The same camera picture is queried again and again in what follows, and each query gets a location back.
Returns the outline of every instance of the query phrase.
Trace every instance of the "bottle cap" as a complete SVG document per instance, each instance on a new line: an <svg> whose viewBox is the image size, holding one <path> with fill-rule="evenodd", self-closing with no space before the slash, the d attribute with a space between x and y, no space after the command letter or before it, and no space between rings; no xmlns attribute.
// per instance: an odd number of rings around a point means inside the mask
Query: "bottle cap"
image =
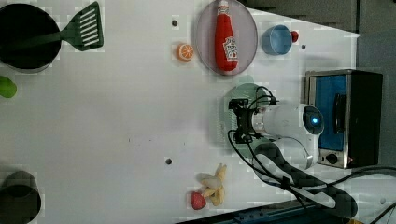
<svg viewBox="0 0 396 224"><path fill-rule="evenodd" d="M219 7L227 7L228 6L228 2L226 0L221 0L219 2Z"/></svg>

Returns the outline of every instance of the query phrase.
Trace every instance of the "pink plate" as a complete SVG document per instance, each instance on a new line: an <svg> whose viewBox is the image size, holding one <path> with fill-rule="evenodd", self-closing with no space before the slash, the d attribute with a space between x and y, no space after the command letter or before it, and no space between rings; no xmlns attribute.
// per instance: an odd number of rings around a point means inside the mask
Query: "pink plate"
<svg viewBox="0 0 396 224"><path fill-rule="evenodd" d="M237 75L251 64L257 49L257 27L248 9L236 0L228 0L233 35L238 47L238 66L231 72L218 69L215 58L215 32L219 1L210 3L198 20L195 39L203 63L221 75Z"/></svg>

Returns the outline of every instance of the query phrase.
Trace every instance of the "green spatula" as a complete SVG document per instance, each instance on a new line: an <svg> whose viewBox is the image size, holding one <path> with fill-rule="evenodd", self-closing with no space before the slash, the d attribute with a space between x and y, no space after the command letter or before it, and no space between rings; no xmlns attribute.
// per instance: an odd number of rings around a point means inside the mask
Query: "green spatula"
<svg viewBox="0 0 396 224"><path fill-rule="evenodd" d="M103 46L102 23L99 4L93 2L76 14L67 26L58 33L40 35L3 46L1 50L28 49L38 45L65 40L80 51L97 49Z"/></svg>

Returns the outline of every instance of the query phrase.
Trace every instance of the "blue bowl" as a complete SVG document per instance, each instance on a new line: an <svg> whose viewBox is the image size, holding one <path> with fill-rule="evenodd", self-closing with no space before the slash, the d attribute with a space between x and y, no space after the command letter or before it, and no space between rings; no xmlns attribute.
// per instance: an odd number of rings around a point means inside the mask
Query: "blue bowl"
<svg viewBox="0 0 396 224"><path fill-rule="evenodd" d="M284 25L274 26L262 35L262 49L271 55L286 54L291 49L291 33Z"/></svg>

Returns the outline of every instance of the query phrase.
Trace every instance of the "oven window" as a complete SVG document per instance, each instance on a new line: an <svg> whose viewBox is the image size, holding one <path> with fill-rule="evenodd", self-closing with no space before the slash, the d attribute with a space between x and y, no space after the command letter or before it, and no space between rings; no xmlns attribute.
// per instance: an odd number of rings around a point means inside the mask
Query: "oven window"
<svg viewBox="0 0 396 224"><path fill-rule="evenodd" d="M315 107L322 113L324 130L318 147L335 151L344 150L344 133L336 133L333 127L334 99L337 93L347 94L347 76L316 77Z"/></svg>

